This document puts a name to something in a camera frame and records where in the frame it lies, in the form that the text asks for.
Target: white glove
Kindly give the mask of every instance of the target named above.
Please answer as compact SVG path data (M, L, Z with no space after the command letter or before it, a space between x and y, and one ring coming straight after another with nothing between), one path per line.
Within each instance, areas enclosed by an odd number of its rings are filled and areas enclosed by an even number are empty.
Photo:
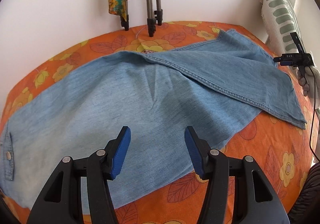
M316 78L316 86L315 86L315 79L313 77L313 74L311 72L314 73L315 78ZM299 70L297 70L297 77L298 77L298 82L299 85L302 86L303 89L303 96L308 96L311 102L311 105L314 105L315 99L316 99L316 108L320 107L320 72L318 71L317 68L315 67L305 67L305 71L306 71L306 78L304 78L301 75L301 72Z

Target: black tripod foot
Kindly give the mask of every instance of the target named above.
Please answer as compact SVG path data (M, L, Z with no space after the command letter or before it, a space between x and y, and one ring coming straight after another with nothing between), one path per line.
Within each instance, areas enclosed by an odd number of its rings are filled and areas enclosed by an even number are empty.
M154 18L148 18L147 19L147 24L148 24L148 32L149 36L153 37L155 31L156 31L156 20Z
M161 11L155 11L155 15L156 15L156 20L158 21L158 25L162 25L162 15L163 15L163 10L161 9Z
M129 31L129 15L127 15L127 21L125 21L124 18L121 17L121 26L124 27L125 31Z

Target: green and white towel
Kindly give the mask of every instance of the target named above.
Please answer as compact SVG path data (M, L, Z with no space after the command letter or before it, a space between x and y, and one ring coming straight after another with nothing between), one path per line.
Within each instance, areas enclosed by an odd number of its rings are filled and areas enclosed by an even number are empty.
M262 19L267 28L271 47L277 55L298 52L290 33L297 32L302 39L297 18L289 0L260 0Z

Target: silver screw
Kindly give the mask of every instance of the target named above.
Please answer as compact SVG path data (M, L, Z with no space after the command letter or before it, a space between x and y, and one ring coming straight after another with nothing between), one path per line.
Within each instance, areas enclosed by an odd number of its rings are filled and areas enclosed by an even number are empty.
M97 151L97 155L98 155L98 156L103 156L103 155L105 155L105 154L106 154L106 152L105 152L105 150L103 150L103 149Z
M218 155L219 154L219 151L217 149L211 149L210 150L210 154L212 155Z
M70 160L71 160L70 156L65 156L65 157L63 157L63 159L62 159L62 161L63 161L64 163L69 163Z
M246 160L247 162L251 163L251 162L253 162L253 157L250 156L250 155L247 155L247 156L245 157L245 160Z

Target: hand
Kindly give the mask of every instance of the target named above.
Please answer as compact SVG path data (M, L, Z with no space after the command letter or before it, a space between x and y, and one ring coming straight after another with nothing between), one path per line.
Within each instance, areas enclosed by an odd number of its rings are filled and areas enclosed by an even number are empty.
M310 68L315 75L316 86L315 86L315 80L313 78L313 74ZM301 72L297 70L298 82L299 82L299 85L302 86L303 96L309 97L312 106L314 105L314 101L316 99L316 108L319 108L320 107L320 96L319 96L320 72L315 67L310 67L310 68L305 67L305 70L306 70L305 78L301 75Z

